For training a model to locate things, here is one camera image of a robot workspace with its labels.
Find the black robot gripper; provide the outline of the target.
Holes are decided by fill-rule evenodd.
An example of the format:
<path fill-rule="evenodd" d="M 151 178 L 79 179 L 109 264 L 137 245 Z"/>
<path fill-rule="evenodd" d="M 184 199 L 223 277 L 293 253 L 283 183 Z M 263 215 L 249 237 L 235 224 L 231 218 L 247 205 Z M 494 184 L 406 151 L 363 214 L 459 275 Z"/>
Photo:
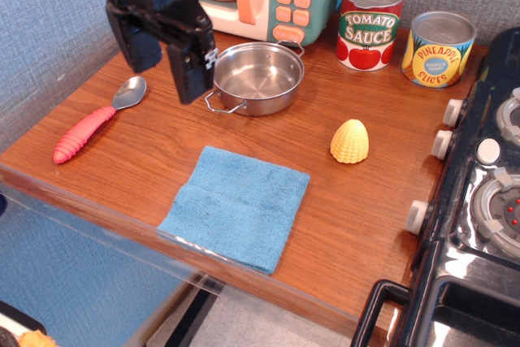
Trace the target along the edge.
<path fill-rule="evenodd" d="M 163 59 L 167 43 L 180 103 L 191 104 L 214 86 L 215 37 L 199 0 L 106 0 L 115 40 L 135 73 Z"/>

